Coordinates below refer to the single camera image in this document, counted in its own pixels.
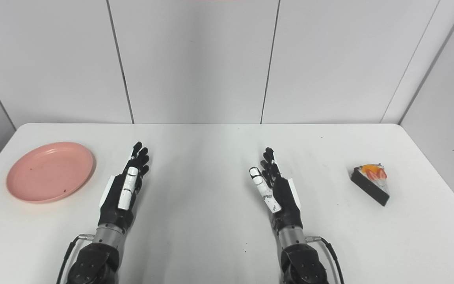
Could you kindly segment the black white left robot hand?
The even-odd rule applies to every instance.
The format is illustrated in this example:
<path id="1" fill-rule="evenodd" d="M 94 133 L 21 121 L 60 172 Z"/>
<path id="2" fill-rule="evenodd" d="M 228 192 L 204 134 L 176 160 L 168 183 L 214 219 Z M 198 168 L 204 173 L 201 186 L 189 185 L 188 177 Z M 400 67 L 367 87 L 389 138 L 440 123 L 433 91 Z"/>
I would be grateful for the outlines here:
<path id="1" fill-rule="evenodd" d="M 134 220 L 133 208 L 142 187 L 142 179 L 149 171 L 148 148 L 137 142 L 123 172 L 108 183 L 100 207 L 99 225 L 112 225 L 124 234 Z"/>

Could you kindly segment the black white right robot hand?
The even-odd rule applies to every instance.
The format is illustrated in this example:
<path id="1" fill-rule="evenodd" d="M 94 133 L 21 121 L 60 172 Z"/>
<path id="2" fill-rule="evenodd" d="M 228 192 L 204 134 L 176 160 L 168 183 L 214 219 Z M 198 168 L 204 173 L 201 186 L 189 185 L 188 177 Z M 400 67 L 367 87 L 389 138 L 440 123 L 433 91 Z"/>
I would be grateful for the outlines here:
<path id="1" fill-rule="evenodd" d="M 265 149 L 260 165 L 263 171 L 254 166 L 249 173 L 272 213 L 273 229 L 279 232 L 286 227 L 303 228 L 300 208 L 292 193 L 290 180 L 283 177 L 272 148 Z"/>

